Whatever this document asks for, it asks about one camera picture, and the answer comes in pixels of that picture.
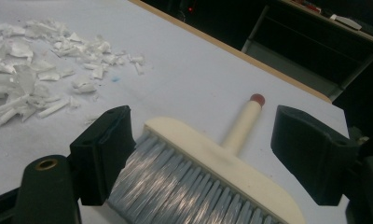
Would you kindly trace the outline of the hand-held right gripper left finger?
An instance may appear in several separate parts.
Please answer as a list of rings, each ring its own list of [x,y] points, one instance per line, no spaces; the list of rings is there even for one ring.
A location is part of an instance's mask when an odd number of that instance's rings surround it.
[[[128,105],[105,111],[70,145],[76,195],[83,205],[102,205],[135,148]]]

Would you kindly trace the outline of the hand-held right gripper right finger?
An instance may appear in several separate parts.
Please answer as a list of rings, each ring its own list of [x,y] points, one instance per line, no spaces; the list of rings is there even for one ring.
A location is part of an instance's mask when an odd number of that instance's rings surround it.
[[[299,109],[277,107],[271,149],[319,205],[337,205],[359,146]]]

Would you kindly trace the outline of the pile of white paper scraps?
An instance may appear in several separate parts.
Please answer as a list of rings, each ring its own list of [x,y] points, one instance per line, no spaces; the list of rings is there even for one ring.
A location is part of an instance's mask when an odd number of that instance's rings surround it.
[[[86,40],[50,19],[0,23],[0,127],[16,117],[43,119],[77,109],[80,94],[97,100],[108,70],[125,63],[139,75],[145,72],[143,55],[115,53],[100,35]]]

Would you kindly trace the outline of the cream hand brush grey bristles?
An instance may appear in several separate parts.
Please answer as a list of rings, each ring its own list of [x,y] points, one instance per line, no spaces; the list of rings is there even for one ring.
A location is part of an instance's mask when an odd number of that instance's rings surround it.
[[[221,144],[177,119],[148,120],[109,206],[129,224],[305,224],[290,194],[238,157],[264,103],[252,95]]]

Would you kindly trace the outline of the dark metal shelf rack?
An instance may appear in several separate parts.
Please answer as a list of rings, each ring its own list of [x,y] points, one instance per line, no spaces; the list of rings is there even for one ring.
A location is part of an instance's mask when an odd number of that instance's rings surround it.
[[[242,52],[335,100],[373,66],[373,0],[258,0]],[[356,21],[360,31],[330,20]]]

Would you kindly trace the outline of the white flat device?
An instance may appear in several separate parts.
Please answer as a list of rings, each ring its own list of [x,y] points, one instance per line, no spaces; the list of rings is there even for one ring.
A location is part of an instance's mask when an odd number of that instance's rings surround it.
[[[362,26],[356,21],[336,14],[331,15],[330,20],[340,22],[341,24],[346,25],[356,31],[360,31],[362,29]]]

